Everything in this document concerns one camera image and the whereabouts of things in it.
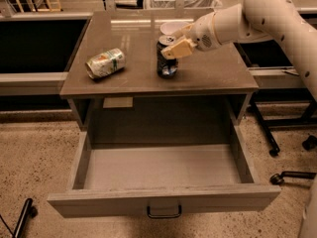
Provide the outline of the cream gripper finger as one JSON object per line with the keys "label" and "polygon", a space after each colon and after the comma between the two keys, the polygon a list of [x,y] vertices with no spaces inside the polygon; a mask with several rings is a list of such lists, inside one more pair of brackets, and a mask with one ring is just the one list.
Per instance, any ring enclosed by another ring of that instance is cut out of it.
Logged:
{"label": "cream gripper finger", "polygon": [[183,26],[183,27],[177,29],[170,36],[174,40],[178,40],[180,38],[190,39],[190,30],[191,30],[191,28],[192,28],[192,25],[191,24],[187,24],[186,26]]}
{"label": "cream gripper finger", "polygon": [[178,39],[174,44],[164,48],[160,53],[167,60],[181,59],[191,56],[196,44],[185,37]]}

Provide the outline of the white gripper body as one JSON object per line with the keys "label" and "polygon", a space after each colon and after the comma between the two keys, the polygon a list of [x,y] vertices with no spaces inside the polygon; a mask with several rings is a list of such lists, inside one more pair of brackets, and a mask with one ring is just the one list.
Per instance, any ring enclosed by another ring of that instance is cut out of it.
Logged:
{"label": "white gripper body", "polygon": [[215,13],[209,13],[195,21],[189,31],[191,40],[202,52],[209,52],[221,47],[214,28]]}

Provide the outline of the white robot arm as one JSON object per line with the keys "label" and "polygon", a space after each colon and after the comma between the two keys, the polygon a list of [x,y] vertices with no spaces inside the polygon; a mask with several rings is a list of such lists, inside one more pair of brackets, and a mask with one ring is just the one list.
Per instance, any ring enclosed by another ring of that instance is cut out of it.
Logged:
{"label": "white robot arm", "polygon": [[173,33],[175,43],[162,51],[168,59],[187,57],[195,49],[209,51],[234,41],[274,39],[294,64],[304,85],[317,97],[317,31],[291,0],[244,0],[200,17]]}

